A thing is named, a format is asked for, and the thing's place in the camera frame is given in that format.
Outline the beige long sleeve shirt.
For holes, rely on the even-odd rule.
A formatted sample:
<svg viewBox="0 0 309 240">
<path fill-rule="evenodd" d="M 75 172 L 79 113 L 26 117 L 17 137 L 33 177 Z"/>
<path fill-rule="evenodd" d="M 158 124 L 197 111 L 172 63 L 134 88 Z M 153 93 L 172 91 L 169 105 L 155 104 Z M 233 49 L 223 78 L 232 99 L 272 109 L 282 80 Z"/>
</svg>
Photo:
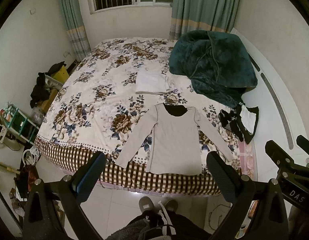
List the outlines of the beige long sleeve shirt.
<svg viewBox="0 0 309 240">
<path fill-rule="evenodd" d="M 125 168 L 150 135 L 152 144 L 146 172 L 198 175 L 202 172 L 200 132 L 212 141 L 227 161 L 233 160 L 233 154 L 221 134 L 195 107 L 187 107 L 185 113 L 174 116 L 160 103 L 141 117 L 115 163 Z"/>
</svg>

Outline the black clothes pile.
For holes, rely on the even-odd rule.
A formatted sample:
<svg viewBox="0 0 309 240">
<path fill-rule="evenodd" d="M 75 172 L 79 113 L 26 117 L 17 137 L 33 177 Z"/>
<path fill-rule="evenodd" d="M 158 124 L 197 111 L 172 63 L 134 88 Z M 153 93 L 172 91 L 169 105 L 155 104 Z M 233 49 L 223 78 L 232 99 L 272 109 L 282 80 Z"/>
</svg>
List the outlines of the black clothes pile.
<svg viewBox="0 0 309 240">
<path fill-rule="evenodd" d="M 65 67 L 66 64 L 64 61 L 56 63 L 50 67 L 47 72 L 38 73 L 36 79 L 36 84 L 30 94 L 30 107 L 38 107 L 40 103 L 45 100 L 48 100 L 50 93 L 53 89 L 60 90 L 63 84 L 60 81 L 57 81 L 52 77 L 53 74 L 56 74 L 62 67 Z"/>
</svg>

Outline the white curved headboard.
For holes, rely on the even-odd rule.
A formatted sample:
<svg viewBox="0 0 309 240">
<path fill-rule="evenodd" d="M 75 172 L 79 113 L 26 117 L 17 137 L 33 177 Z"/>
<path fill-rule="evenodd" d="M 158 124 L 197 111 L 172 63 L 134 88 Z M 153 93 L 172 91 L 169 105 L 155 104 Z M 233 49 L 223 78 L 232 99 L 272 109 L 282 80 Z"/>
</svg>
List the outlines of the white curved headboard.
<svg viewBox="0 0 309 240">
<path fill-rule="evenodd" d="M 295 163 L 309 166 L 309 155 L 296 144 L 298 135 L 307 137 L 307 134 L 288 88 L 266 57 L 244 35 L 235 28 L 231 33 L 240 37 L 247 49 L 258 80 L 257 87 L 242 96 L 247 107 L 259 107 L 253 138 L 254 179 L 266 182 L 277 175 L 277 166 L 265 153 L 269 140 L 275 141 Z"/>
</svg>

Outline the black and white garment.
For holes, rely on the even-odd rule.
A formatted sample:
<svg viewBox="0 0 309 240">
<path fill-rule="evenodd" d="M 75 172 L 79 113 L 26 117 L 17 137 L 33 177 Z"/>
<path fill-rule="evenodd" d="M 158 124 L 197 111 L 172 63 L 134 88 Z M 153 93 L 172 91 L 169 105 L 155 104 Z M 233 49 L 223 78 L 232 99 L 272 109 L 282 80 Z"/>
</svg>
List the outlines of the black and white garment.
<svg viewBox="0 0 309 240">
<path fill-rule="evenodd" d="M 240 103 L 229 112 L 222 109 L 218 117 L 223 128 L 234 133 L 241 142 L 249 144 L 257 130 L 259 107 L 246 107 Z"/>
</svg>

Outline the grey right shoe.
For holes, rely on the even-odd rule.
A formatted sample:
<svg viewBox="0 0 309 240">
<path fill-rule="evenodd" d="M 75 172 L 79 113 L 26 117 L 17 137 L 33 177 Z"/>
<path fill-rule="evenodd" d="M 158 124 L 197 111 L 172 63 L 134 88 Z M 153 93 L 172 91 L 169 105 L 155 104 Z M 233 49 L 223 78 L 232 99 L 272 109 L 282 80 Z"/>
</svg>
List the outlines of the grey right shoe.
<svg viewBox="0 0 309 240">
<path fill-rule="evenodd" d="M 171 198 L 169 199 L 165 205 L 164 205 L 165 209 L 171 212 L 176 212 L 178 209 L 178 201 L 176 201 L 175 199 Z"/>
</svg>

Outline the grey shoe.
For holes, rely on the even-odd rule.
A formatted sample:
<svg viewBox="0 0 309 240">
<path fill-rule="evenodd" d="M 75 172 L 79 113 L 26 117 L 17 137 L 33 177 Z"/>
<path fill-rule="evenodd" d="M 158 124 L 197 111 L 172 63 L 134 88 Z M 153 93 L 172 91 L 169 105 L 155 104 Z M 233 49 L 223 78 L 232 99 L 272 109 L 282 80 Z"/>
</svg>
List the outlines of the grey shoe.
<svg viewBox="0 0 309 240">
<path fill-rule="evenodd" d="M 171 198 L 169 199 L 165 205 L 164 205 L 165 209 L 171 212 L 176 212 L 178 209 L 178 201 L 176 201 L 175 199 Z"/>
<path fill-rule="evenodd" d="M 155 205 L 150 197 L 142 197 L 139 200 L 139 208 L 142 213 L 145 211 L 151 211 L 155 209 Z"/>
</svg>

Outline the grey left shoe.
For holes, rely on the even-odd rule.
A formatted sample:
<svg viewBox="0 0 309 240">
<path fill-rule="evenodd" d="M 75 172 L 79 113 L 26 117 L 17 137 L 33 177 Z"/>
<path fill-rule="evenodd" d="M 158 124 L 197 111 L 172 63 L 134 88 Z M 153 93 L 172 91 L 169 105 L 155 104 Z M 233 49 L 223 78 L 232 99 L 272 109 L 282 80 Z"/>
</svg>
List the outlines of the grey left shoe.
<svg viewBox="0 0 309 240">
<path fill-rule="evenodd" d="M 139 200 L 139 208 L 142 213 L 145 211 L 151 211 L 155 209 L 155 205 L 150 197 L 142 197 Z"/>
</svg>

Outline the person legs dark trousers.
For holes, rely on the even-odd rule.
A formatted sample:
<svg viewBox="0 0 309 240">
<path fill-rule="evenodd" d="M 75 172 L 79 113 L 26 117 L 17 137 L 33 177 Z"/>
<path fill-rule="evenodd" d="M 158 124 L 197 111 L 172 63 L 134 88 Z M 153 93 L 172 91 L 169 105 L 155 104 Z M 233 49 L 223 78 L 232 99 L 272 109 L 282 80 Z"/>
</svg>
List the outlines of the person legs dark trousers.
<svg viewBox="0 0 309 240">
<path fill-rule="evenodd" d="M 145 211 L 108 239 L 210 239 L 212 235 L 173 211 Z"/>
</svg>

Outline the teal storage rack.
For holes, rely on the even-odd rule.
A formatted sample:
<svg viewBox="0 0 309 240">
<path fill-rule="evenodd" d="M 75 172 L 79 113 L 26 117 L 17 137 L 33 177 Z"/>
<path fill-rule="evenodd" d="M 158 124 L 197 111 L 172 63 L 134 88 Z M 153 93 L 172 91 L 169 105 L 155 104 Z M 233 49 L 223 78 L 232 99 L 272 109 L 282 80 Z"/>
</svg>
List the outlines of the teal storage rack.
<svg viewBox="0 0 309 240">
<path fill-rule="evenodd" d="M 18 107 L 8 104 L 0 110 L 0 116 L 7 129 L 18 139 L 35 144 L 39 127 L 31 121 Z"/>
</svg>

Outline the yellow box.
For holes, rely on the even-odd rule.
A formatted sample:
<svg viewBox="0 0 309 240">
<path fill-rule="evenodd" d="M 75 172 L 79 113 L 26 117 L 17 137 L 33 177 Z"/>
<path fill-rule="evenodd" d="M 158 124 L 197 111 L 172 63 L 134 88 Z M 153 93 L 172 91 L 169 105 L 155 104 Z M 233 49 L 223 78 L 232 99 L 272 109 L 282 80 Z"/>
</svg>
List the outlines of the yellow box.
<svg viewBox="0 0 309 240">
<path fill-rule="evenodd" d="M 64 84 L 67 79 L 69 79 L 69 74 L 67 72 L 67 69 L 65 68 L 65 66 L 62 66 L 60 68 L 60 70 L 58 72 L 55 72 L 54 74 L 52 74 L 51 76 L 53 79 L 55 79 L 56 81 Z"/>
</svg>

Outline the dark green fleece blanket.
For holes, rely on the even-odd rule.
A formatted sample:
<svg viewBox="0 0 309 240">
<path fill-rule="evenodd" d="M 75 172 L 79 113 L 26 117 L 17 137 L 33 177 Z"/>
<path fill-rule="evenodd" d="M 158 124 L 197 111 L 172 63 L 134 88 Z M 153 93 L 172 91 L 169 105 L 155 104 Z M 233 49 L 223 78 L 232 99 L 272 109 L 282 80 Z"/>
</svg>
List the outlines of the dark green fleece blanket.
<svg viewBox="0 0 309 240">
<path fill-rule="evenodd" d="M 194 30 L 182 35 L 169 58 L 171 74 L 186 76 L 194 91 L 236 108 L 258 80 L 248 52 L 237 35 Z"/>
</svg>

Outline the folded white cloth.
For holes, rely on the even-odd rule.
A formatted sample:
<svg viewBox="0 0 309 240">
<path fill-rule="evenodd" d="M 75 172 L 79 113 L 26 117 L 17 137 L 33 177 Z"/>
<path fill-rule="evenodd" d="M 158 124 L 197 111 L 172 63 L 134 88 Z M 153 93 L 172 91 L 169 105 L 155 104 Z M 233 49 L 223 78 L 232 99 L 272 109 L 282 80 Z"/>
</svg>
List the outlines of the folded white cloth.
<svg viewBox="0 0 309 240">
<path fill-rule="evenodd" d="M 165 94 L 170 91 L 166 75 L 140 70 L 135 79 L 136 94 Z"/>
</svg>

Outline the right green curtain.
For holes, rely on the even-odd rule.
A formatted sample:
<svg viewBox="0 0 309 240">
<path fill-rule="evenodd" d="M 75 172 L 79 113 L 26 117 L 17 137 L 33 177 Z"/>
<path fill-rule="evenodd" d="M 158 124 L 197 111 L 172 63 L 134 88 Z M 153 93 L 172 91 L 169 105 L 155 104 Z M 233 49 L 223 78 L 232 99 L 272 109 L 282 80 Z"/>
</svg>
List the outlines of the right green curtain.
<svg viewBox="0 0 309 240">
<path fill-rule="evenodd" d="M 234 27 L 240 0 L 173 0 L 169 39 L 193 30 L 229 33 Z"/>
</svg>

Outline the green curtain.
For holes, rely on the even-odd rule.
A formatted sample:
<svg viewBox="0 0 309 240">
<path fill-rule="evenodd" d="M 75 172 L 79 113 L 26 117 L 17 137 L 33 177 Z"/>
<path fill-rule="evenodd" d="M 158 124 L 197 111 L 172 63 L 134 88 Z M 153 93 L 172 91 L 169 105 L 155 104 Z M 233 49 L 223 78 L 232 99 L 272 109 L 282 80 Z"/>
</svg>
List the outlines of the green curtain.
<svg viewBox="0 0 309 240">
<path fill-rule="evenodd" d="M 84 27 L 78 0 L 59 0 L 61 14 L 69 41 L 78 61 L 82 61 L 91 51 Z"/>
<path fill-rule="evenodd" d="M 193 30 L 229 33 L 234 27 L 240 0 L 173 0 L 169 39 Z"/>
</svg>

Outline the left green curtain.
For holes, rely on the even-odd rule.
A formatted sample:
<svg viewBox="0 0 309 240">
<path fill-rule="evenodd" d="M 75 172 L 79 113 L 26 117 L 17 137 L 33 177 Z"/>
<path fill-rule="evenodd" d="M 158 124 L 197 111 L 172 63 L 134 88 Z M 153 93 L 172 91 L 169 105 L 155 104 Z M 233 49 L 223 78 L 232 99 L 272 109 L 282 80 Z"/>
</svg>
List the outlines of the left green curtain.
<svg viewBox="0 0 309 240">
<path fill-rule="evenodd" d="M 78 61 L 82 61 L 91 51 L 84 27 L 78 0 L 59 0 L 61 14 L 69 41 Z"/>
</svg>

